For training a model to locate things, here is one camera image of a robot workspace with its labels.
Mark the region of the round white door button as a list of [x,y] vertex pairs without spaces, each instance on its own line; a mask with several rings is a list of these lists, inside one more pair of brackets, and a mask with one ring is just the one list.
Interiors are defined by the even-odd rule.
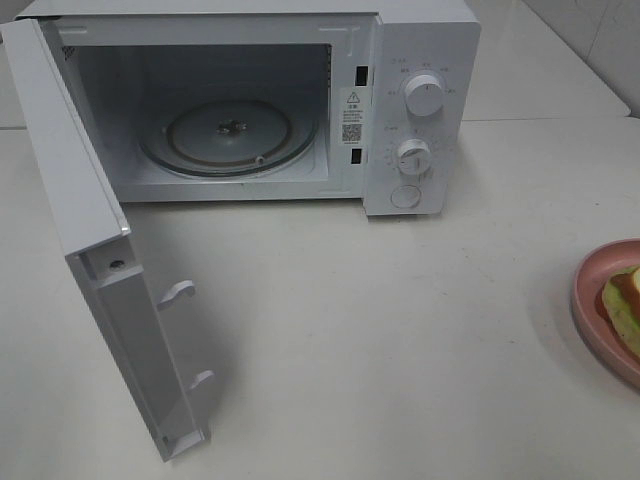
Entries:
[[398,209],[411,209],[421,200],[421,190],[414,185],[402,185],[393,190],[391,203]]

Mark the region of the white microwave knob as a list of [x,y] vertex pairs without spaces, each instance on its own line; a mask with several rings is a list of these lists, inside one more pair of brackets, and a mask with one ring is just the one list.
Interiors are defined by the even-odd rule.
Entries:
[[417,73],[402,88],[408,111],[418,117],[438,112],[444,103],[444,83],[431,71]]
[[419,176],[431,166],[432,153],[424,140],[408,139],[396,148],[398,169],[407,176]]

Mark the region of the sandwich with white bread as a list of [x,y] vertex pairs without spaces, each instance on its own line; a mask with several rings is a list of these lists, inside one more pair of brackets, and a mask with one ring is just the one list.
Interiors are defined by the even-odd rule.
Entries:
[[639,360],[639,266],[612,274],[596,295],[595,306],[623,348]]

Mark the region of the pink round plate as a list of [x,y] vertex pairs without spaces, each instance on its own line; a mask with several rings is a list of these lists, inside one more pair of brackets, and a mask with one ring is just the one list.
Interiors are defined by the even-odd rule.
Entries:
[[639,358],[615,332],[601,294],[610,276],[638,264],[638,238],[604,244],[584,257],[571,287],[571,312],[583,341],[613,375],[636,390],[639,389]]

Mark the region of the glass microwave turntable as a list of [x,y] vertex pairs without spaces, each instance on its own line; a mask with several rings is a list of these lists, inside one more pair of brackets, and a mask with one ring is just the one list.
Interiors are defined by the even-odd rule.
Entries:
[[140,126],[144,154],[201,178],[259,174],[286,164],[313,143],[316,115],[261,99],[215,100],[152,116]]

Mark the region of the white microwave oven body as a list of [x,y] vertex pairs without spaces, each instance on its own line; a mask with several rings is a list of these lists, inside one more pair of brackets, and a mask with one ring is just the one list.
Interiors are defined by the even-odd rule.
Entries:
[[[35,1],[22,19],[54,22],[79,48],[120,205],[359,198],[370,216],[443,207],[481,31],[462,1]],[[418,117],[402,88],[425,71],[443,81],[444,103]],[[231,178],[177,174],[142,151],[150,117],[233,99],[312,113],[315,140],[286,164]],[[432,153],[419,176],[398,169],[408,139]],[[421,190],[416,207],[391,203],[402,185]]]

